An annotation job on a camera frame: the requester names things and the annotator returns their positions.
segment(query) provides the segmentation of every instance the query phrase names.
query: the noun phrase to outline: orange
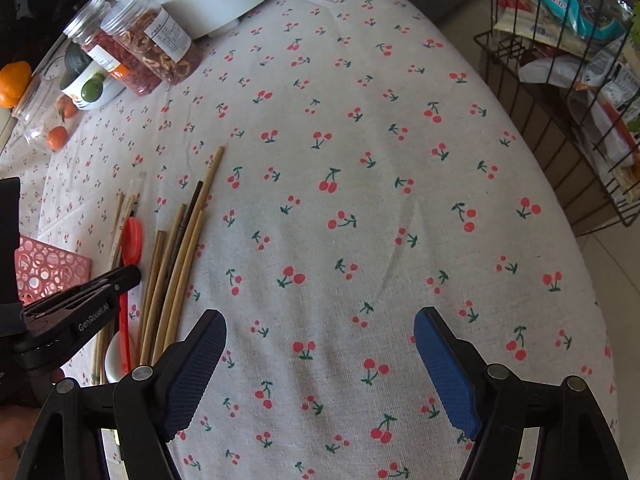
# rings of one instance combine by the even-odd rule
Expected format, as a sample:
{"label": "orange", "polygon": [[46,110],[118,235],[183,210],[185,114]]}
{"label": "orange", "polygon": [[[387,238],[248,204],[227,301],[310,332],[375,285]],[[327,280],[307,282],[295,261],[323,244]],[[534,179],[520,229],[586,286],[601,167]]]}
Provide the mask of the orange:
{"label": "orange", "polygon": [[67,133],[66,128],[64,126],[56,126],[49,130],[49,133],[47,134],[47,144],[54,152],[56,152],[66,144],[66,140],[68,138],[69,134]]}
{"label": "orange", "polygon": [[63,95],[58,99],[56,107],[58,108],[58,115],[62,119],[62,122],[65,122],[65,119],[70,119],[78,113],[78,107],[74,104],[71,97],[67,95]]}
{"label": "orange", "polygon": [[31,81],[31,67],[26,61],[9,63],[0,70],[0,106],[13,108]]}

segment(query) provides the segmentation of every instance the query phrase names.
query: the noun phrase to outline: jar lid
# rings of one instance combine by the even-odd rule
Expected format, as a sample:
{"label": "jar lid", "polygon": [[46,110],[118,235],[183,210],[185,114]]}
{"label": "jar lid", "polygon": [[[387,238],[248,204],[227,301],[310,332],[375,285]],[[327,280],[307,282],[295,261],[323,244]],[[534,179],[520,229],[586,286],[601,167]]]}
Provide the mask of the jar lid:
{"label": "jar lid", "polygon": [[149,0],[118,0],[110,12],[104,17],[100,28],[112,36],[123,23],[129,23],[142,14]]}
{"label": "jar lid", "polygon": [[106,0],[89,0],[65,27],[64,33],[68,38],[73,38],[80,30],[100,12]]}

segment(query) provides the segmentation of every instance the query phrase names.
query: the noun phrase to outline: human hand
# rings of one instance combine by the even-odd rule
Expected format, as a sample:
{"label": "human hand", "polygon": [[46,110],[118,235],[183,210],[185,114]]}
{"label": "human hand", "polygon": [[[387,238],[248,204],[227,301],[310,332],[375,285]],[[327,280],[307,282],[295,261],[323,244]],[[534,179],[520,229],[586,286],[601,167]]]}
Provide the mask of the human hand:
{"label": "human hand", "polygon": [[[61,381],[62,370],[50,374],[52,383]],[[40,410],[21,406],[0,406],[0,480],[14,480],[18,471],[18,453],[15,450],[31,435]]]}

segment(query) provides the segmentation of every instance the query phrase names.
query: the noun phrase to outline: blue packaging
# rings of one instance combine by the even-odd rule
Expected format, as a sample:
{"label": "blue packaging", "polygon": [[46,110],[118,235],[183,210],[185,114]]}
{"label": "blue packaging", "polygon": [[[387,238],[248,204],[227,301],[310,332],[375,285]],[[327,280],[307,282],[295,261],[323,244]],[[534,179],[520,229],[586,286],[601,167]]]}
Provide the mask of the blue packaging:
{"label": "blue packaging", "polygon": [[600,23],[593,23],[597,8],[588,0],[542,0],[542,3],[561,22],[568,12],[566,22],[582,38],[593,35],[594,41],[608,43],[625,33],[617,18],[606,16],[606,9],[600,13]]}

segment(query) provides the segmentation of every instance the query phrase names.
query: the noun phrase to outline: dark chopstick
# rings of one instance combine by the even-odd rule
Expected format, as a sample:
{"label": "dark chopstick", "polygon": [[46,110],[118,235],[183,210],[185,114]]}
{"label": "dark chopstick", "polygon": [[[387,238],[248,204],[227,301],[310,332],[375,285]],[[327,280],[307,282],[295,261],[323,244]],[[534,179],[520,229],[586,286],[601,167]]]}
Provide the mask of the dark chopstick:
{"label": "dark chopstick", "polygon": [[191,202],[189,207],[187,208],[187,212],[182,217],[182,221],[180,222],[180,227],[178,228],[178,235],[175,238],[174,248],[171,252],[171,258],[169,259],[169,266],[166,268],[166,277],[165,280],[168,283],[171,278],[171,273],[174,270],[175,261],[178,259],[178,252],[180,251],[180,244],[182,243],[182,239],[184,238],[184,232],[187,230],[187,225],[189,225],[189,220],[191,215],[193,214],[193,208],[195,208],[196,202],[198,201],[198,195],[202,190],[202,181],[199,180],[196,184],[196,189],[193,191],[193,195],[191,196]]}

